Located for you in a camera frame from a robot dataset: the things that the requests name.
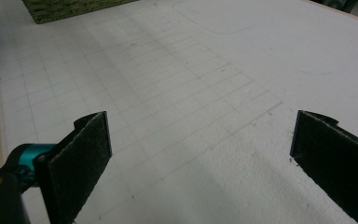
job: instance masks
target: white surface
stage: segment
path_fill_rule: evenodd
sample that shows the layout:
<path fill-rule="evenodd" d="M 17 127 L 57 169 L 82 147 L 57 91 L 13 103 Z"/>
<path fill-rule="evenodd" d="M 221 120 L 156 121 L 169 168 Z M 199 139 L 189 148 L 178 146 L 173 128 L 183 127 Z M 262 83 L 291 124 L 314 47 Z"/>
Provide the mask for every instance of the white surface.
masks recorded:
<path fill-rule="evenodd" d="M 358 135 L 358 20 L 330 9 L 144 0 L 36 25 L 0 0 L 0 97 L 7 153 L 107 111 L 114 157 L 76 223 L 355 223 L 289 161 L 298 109 Z"/>

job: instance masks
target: green object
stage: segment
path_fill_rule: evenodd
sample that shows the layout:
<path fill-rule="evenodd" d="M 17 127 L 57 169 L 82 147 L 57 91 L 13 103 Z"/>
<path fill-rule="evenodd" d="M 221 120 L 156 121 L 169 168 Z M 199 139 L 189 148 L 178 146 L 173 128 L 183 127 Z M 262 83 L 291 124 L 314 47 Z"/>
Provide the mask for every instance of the green object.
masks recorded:
<path fill-rule="evenodd" d="M 50 151 L 56 144 L 33 144 L 27 147 L 21 154 L 19 165 L 26 165 L 34 172 L 33 159 L 42 153 Z"/>
<path fill-rule="evenodd" d="M 22 0 L 37 24 L 58 21 L 136 0 Z"/>

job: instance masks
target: black foam pad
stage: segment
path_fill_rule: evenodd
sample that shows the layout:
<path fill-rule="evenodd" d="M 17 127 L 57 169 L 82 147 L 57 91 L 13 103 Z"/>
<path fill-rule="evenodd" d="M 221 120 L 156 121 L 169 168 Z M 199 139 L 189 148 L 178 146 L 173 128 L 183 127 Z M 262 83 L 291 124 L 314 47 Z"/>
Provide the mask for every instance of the black foam pad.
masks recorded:
<path fill-rule="evenodd" d="M 358 222 L 358 137 L 327 116 L 298 111 L 290 155 Z"/>
<path fill-rule="evenodd" d="M 112 157 L 106 113 L 75 121 L 75 129 L 34 159 L 51 224 L 73 223 Z"/>

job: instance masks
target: gray floor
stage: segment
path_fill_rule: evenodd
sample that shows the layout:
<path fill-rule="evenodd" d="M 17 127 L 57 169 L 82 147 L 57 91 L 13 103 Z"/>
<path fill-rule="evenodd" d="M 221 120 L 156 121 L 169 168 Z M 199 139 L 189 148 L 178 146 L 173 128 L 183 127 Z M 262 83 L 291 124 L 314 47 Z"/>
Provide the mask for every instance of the gray floor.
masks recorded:
<path fill-rule="evenodd" d="M 289 160 L 298 109 L 358 135 L 358 20 L 309 1 L 142 0 L 36 25 L 0 0 L 0 109 L 6 154 L 107 111 L 114 156 L 76 223 L 354 223 Z M 40 191 L 23 199 L 48 223 Z"/>

